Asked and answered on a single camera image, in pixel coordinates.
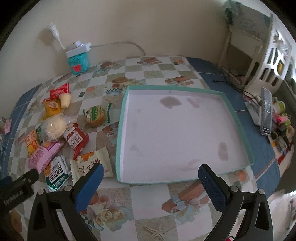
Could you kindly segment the pink snack packet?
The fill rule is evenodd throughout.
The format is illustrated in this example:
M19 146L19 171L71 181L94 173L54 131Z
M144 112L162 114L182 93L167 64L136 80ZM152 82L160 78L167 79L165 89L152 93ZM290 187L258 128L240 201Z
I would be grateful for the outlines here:
M46 166L57 156L64 145L63 141L44 142L30 156L28 167L42 173Z

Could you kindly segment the smartphone on stand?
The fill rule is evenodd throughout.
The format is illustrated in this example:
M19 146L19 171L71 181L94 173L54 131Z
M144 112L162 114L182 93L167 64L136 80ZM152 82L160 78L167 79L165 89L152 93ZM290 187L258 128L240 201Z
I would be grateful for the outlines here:
M272 93L261 88L261 123L260 132L262 135L270 135L273 126L273 97Z

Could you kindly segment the round bun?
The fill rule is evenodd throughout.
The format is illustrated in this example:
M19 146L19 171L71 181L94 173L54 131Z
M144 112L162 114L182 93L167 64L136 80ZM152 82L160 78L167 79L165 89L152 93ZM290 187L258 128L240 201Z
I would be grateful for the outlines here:
M57 114L41 124L41 132L47 141L56 141L63 135L67 126L68 122L64 114Z

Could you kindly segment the green white snack packet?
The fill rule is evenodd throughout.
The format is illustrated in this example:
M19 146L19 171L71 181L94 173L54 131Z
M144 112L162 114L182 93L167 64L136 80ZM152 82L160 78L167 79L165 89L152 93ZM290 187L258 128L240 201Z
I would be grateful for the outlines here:
M58 191L70 177L70 169L63 155L56 156L45 168L45 181L49 192Z

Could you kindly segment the white lattice shelf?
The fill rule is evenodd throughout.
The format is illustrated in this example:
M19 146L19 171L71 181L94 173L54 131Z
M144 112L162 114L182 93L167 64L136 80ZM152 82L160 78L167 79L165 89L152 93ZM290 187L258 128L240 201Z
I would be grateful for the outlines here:
M278 16L270 15L270 27L259 58L259 67L245 87L245 91L259 95L262 87L276 93L284 81L288 68L295 60L295 41Z

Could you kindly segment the white power adapter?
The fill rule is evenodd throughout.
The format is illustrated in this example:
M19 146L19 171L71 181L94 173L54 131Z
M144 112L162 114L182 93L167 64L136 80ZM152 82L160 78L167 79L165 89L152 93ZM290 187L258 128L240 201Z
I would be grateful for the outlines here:
M66 52L67 58L88 52L91 49L91 42L81 43L80 41L72 43Z

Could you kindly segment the white wall plug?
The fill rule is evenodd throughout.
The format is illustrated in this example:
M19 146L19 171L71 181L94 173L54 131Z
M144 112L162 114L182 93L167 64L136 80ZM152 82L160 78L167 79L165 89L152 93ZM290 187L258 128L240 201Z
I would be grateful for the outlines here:
M60 34L55 24L50 23L47 26L48 31L52 34L52 36L59 42L62 49L66 50L67 48L62 44L60 40Z

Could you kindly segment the teal box with red label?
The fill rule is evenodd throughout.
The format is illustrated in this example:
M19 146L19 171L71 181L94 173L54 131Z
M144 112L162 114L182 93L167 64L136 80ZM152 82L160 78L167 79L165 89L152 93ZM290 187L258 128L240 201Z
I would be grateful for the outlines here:
M68 64L74 75L86 72L89 67L89 60L88 60L87 53L84 52L68 58Z

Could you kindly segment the blue bed sheet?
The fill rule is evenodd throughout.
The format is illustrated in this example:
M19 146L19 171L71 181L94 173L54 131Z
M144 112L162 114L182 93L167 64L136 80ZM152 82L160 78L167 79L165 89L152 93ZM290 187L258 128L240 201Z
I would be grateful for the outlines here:
M254 158L254 164L251 165L251 168L257 187L263 189L266 196L270 197L280 182L278 161L271 143L266 136L260 133L259 126L253 123L251 115L244 104L243 95L228 84L227 77L211 62L190 57L188 61L211 90L223 92L229 99L242 123L251 146Z

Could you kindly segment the teal shallow cardboard tray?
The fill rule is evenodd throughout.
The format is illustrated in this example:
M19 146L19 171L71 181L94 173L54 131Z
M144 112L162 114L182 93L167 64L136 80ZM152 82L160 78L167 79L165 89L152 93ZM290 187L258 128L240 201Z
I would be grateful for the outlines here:
M116 177L126 184L198 178L207 164L217 174L254 163L241 121L223 92L137 85L125 91L116 145Z

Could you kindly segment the cream snack packet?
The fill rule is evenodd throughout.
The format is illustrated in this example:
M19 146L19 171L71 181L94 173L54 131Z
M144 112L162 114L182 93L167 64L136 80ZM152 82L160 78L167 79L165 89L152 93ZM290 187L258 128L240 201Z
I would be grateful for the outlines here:
M109 153L106 147L94 152L89 152L78 156L70 161L72 183L75 184L78 179L85 176L95 164L101 164L104 170L104 178L113 177L113 171Z

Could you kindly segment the round cake in wrapper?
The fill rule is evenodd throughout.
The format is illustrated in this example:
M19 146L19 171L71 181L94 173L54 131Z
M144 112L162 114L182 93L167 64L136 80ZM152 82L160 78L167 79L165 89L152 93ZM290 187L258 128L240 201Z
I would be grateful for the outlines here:
M105 123L109 124L111 122L109 114L111 106L112 103L109 103L106 109L100 105L93 106L89 109L83 109L83 115L87 125L91 128L97 128Z

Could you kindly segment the white phone stand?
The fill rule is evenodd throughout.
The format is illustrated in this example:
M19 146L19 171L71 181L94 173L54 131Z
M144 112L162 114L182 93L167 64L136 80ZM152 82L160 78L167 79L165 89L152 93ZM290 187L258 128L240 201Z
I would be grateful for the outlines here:
M245 106L249 111L249 114L256 126L261 126L261 106L257 106L255 103L249 101L245 102Z

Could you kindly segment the orange snack packet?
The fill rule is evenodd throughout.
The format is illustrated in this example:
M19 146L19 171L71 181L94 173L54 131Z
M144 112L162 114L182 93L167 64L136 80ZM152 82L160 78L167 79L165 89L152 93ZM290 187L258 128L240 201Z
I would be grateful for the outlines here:
M39 137L36 130L32 130L25 138L25 143L29 156L31 156L40 146Z

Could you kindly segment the red small snack packet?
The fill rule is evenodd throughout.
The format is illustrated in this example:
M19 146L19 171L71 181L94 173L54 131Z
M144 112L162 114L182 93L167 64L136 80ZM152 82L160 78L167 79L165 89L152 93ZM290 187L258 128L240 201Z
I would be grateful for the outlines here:
M57 89L50 90L50 99L57 99L61 94L70 93L69 83L66 83Z

